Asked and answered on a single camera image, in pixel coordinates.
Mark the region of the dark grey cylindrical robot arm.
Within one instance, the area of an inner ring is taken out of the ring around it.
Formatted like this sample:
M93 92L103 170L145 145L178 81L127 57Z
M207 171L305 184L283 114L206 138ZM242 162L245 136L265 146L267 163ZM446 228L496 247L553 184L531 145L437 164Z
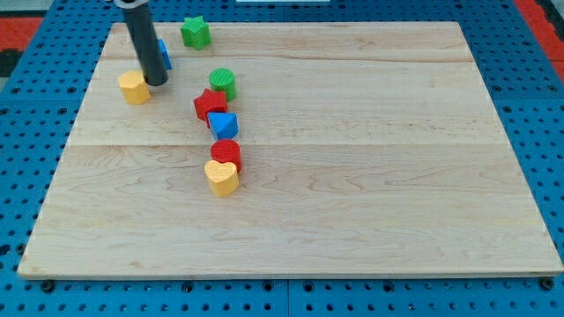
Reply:
M114 0L122 11L145 82L161 86L168 81L148 0Z

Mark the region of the blue block behind arm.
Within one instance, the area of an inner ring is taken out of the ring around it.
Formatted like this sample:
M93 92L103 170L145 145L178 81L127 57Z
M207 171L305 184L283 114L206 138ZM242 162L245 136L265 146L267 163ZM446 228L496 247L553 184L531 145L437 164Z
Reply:
M158 39L158 45L166 70L171 70L173 67L167 51L166 43L162 39Z

